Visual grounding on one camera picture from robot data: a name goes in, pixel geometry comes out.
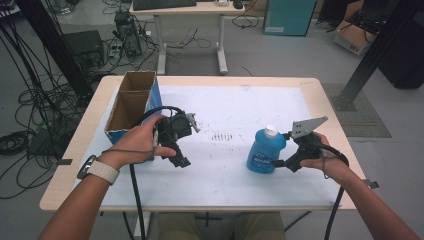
keyboard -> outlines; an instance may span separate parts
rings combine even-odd
[[[196,0],[134,0],[134,11],[196,6]]]

blue bottle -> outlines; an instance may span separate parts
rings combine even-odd
[[[255,142],[247,158],[247,167],[257,173],[272,173],[271,160],[278,160],[280,151],[286,147],[286,139],[273,125],[256,132]]]

person's lap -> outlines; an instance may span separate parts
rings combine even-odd
[[[279,212],[241,213],[234,223],[236,240],[285,240]],[[160,213],[159,240],[200,240],[194,213]]]

desk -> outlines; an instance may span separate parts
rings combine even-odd
[[[81,120],[78,129],[75,132],[75,135],[70,142],[65,155],[63,156],[66,159],[73,159],[72,164],[68,166],[59,166],[56,170],[55,175],[53,176],[43,198],[40,202],[40,207],[44,210],[57,210],[65,198],[72,191],[76,174],[80,168],[84,160],[84,156],[86,154],[87,149],[92,142],[96,129],[98,128],[99,122],[102,119],[102,116],[105,114],[105,110],[110,102],[112,96],[114,96],[114,91],[117,89],[119,84],[121,83],[123,77],[122,76],[108,76],[103,78],[100,82],[100,85],[93,96],[93,99],[90,105],[85,112],[84,117]],[[276,77],[198,77],[198,76],[158,76],[158,82],[160,87],[167,86],[210,86],[216,88],[225,88],[225,87],[238,87],[242,89],[246,89],[249,87],[274,87],[274,88],[294,88],[301,91],[301,94],[304,97],[304,102],[307,106],[307,110],[312,118],[321,117],[323,115],[328,116],[329,120],[321,125],[317,131],[324,133],[330,143],[343,152],[350,161],[350,166],[353,171],[359,175],[359,177],[364,178],[364,174],[362,172],[361,167],[358,164],[358,161],[352,151],[352,148],[349,145],[349,142],[344,135],[344,132],[335,116],[335,113],[324,93],[324,90],[321,87],[321,84],[317,79],[311,78],[276,78]],[[223,106],[223,111],[228,110],[226,106]],[[183,153],[190,158],[191,152],[184,152],[184,148],[182,148]],[[203,159],[191,160],[192,165],[194,167],[202,164]],[[153,162],[149,163],[151,166],[166,164],[166,166],[172,166],[167,160],[162,161],[160,159],[156,159]],[[177,173],[182,169],[172,169],[172,173]],[[280,175],[280,169],[277,169],[274,173],[275,176]],[[210,182],[214,182],[215,179],[205,179]],[[191,194],[195,194],[196,191],[190,189],[190,186],[187,188],[183,188],[181,194],[186,194],[190,196]],[[152,193],[158,189],[154,189],[152,187],[149,189],[149,192],[141,193],[142,196],[142,204],[144,200],[148,201],[149,196],[152,196]],[[157,205],[145,205],[144,209],[146,211],[260,211],[260,210],[274,210],[274,211],[282,211],[282,210],[293,210],[293,209],[302,209],[302,210],[330,210],[331,203],[328,203],[327,206],[282,206],[282,205],[274,205],[274,206],[260,206],[258,204],[252,204],[251,206],[228,206],[228,207],[220,207],[220,206],[190,206],[190,201],[187,201],[185,206],[157,206]],[[355,209],[351,199],[344,195],[341,202],[341,209]],[[102,211],[136,211],[135,204],[133,205],[102,205]]]
[[[242,14],[243,9],[235,9],[232,2],[228,6],[218,6],[213,2],[198,2],[195,7],[168,8],[157,10],[134,11],[131,5],[130,13],[132,15],[153,15],[157,38],[159,42],[159,61],[157,74],[165,74],[166,64],[166,44],[162,38],[162,28],[182,27],[218,27],[219,41],[217,42],[217,53],[219,69],[222,74],[228,73],[227,63],[224,53],[224,16],[226,14]]]

cardboard box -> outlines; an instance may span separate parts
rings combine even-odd
[[[127,72],[106,123],[107,137],[115,144],[146,111],[160,106],[162,99],[156,73]]]
[[[362,8],[363,1],[357,1],[347,6],[345,19],[350,19],[353,14]],[[361,29],[346,20],[336,28],[334,42],[360,56],[371,46],[376,35]]]

